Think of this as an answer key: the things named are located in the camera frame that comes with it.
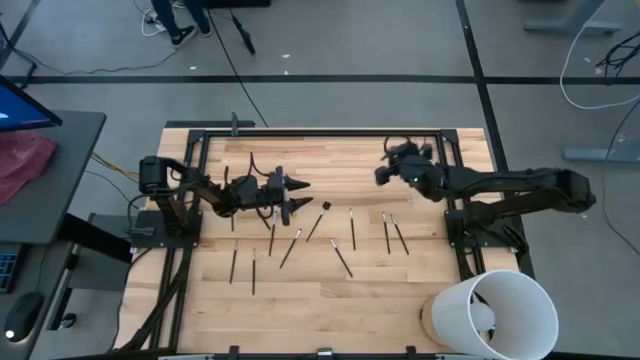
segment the white cable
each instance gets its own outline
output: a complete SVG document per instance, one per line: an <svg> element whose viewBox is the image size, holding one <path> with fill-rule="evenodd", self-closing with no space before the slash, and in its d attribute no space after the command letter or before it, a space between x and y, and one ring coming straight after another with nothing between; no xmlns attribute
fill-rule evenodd
<svg viewBox="0 0 640 360"><path fill-rule="evenodd" d="M171 4L171 10L173 10L173 16L174 17L177 16L176 9L184 9L184 5L179 4L178 1L174 2L173 4ZM154 33L149 33L149 34L144 31L144 25L146 24L147 17L148 17L148 15L149 15L149 13L151 11L153 11L153 9L147 9L142 14L142 24L140 25L140 30L142 32L142 35L144 35L146 37L156 36L156 35L158 35L158 34L160 34L162 32L167 31L167 29L157 21L156 21L156 25L155 26L156 26L156 28L158 28L158 31L156 31Z"/></svg>
<svg viewBox="0 0 640 360"><path fill-rule="evenodd" d="M578 42L578 38L580 37L580 35L582 35L582 33L584 32L584 29L587 28L587 26L588 26L589 22L591 21L591 19L593 19L593 17L596 16L596 14L598 12L600 12L600 9L602 9L602 5L604 5L604 2L600 5L600 7L598 7L598 10L596 10L593 13L593 15L591 15L591 17L587 21L585 21L585 23L582 25L582 29L580 29L580 31L576 35L575 39L573 39L573 42L571 43L571 47L569 48L569 53L567 53L567 58L564 61L564 66L562 67L562 72L560 73L560 89L562 90L562 94L564 95L564 98L567 99L569 104L577 107L578 109L582 109L582 110L599 110L599 109L605 109L605 108L610 108L610 107L615 107L615 106L622 106L622 105L630 104L630 103L640 99L640 94L638 94L638 95L632 97L629 100L626 100L626 101L623 101L623 102L619 102L619 103L604 104L604 105L598 105L598 106L584 106L584 105L576 104L573 100L571 100L569 98L569 95L567 95L567 91L564 89L564 83L563 83L564 73L567 70L567 65L569 64L569 58L571 57L571 53L573 52L573 48L576 45L576 42Z"/></svg>

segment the floor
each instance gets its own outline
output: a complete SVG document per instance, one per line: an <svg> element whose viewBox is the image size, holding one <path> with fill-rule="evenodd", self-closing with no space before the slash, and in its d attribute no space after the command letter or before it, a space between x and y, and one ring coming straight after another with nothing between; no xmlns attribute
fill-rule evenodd
<svg viewBox="0 0 640 360"><path fill-rule="evenodd" d="M149 7L149 0L137 2ZM497 131L491 126L489 102L485 99L483 107L480 100L482 86L473 81L453 0L274 0L268 8L238 9L256 56L246 51L233 24L220 16L214 20L238 72L261 76L246 88L272 127L485 127L492 130L494 149L500 143L504 147L510 169L557 166L588 176L599 202L585 214L548 211L523 217L536 278L558 309L556 350L637 356L640 258L607 226L602 206L606 194L612 223L640 246L634 231L640 193L633 187L640 174L631 165L609 164L605 177L600 164L561 157L565 147L606 147L631 105L597 111L572 107L557 77L573 38L522 29L525 19L566 17L579 3L466 1ZM190 21L186 10L177 12L180 23ZM141 15L132 0L5 0L0 13L19 49L63 72L144 66L172 52L165 34L142 36ZM581 38L568 64L567 82L601 77L594 64L634 34L639 19L633 0L606 2L596 20L616 21L623 30ZM639 64L630 63L622 76L639 76ZM12 55L0 73L20 76L27 68ZM231 112L259 120L232 81L215 36L196 36L150 69L65 78L40 67L35 75L27 92L45 106L107 114L96 151L127 169L155 153L167 120L225 120ZM631 98L640 86L567 85L567 92L580 104L597 105ZM622 128L616 148L628 149L635 142L638 116L632 115ZM500 154L494 155L499 163ZM90 169L109 176L128 197L137 194L132 182L95 164ZM87 217L91 212L123 214L125 208L126 201L109 184L87 174L71 212ZM34 358L104 352L116 326L118 297L95 291L75 294L70 309L90 316L81 316L85 321L66 336L43 338Z"/></svg>

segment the person's leg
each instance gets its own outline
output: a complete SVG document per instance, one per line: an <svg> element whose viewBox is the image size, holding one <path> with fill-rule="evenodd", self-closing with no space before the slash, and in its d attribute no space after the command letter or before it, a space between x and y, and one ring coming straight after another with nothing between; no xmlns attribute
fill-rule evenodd
<svg viewBox="0 0 640 360"><path fill-rule="evenodd" d="M193 20L198 24L198 29L204 35L211 34L211 25L209 25L209 19L204 15L204 8L202 7L202 0L182 0L184 6L189 10Z"/></svg>
<svg viewBox="0 0 640 360"><path fill-rule="evenodd" d="M195 35L195 29L193 26L187 26L184 29L180 29L176 24L176 18L173 15L173 9L171 8L171 2L169 0L151 0L153 9L158 14L158 20L167 29L169 36L171 36L171 43L175 47L179 47L186 40Z"/></svg>
<svg viewBox="0 0 640 360"><path fill-rule="evenodd" d="M158 14L158 20L167 29L169 36L180 36L180 29L176 24L176 18L173 16L173 9L171 9L171 2L169 0L151 0L153 9Z"/></svg>

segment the keyboard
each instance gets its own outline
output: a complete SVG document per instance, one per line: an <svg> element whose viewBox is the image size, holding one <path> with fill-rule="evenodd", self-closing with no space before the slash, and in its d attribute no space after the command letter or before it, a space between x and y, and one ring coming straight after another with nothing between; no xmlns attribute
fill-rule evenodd
<svg viewBox="0 0 640 360"><path fill-rule="evenodd" d="M13 291L28 245L0 243L0 294Z"/></svg>

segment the black robotic arm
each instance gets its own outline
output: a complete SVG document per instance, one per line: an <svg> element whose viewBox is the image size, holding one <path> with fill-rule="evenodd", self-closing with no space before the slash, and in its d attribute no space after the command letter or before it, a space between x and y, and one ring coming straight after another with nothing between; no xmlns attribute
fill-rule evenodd
<svg viewBox="0 0 640 360"><path fill-rule="evenodd" d="M170 188L168 174L174 173L180 175L180 185ZM197 168L187 167L170 158L147 156L140 161L139 190L158 205L163 234L157 234L158 215L148 215L146 213L149 211L146 211L139 213L132 237L134 241L140 241L141 238L145 241L145 236L148 238L158 235L157 239L174 238L184 244L197 242L202 215L196 206L187 209L175 196L187 191L193 192L194 201L203 199L210 203L216 215L221 217L231 217L238 210L279 206L282 223L288 226L291 214L313 198L289 199L287 191L306 188L310 184L284 175L281 166L266 176L267 183L262 186L258 186L255 176L247 174L222 187L213 183L209 176L202 174Z"/></svg>
<svg viewBox="0 0 640 360"><path fill-rule="evenodd" d="M495 221L531 212L554 209L579 213L595 204L589 180L568 169L528 169L525 171L478 172L466 167L442 166L432 161L428 144L421 148L409 139L386 148L388 166L376 169L376 183L384 185L391 176L400 176L422 196L434 202L443 198L464 199L480 193L516 193L501 201L470 201L464 209L447 214L447 223L457 232L485 229Z"/></svg>

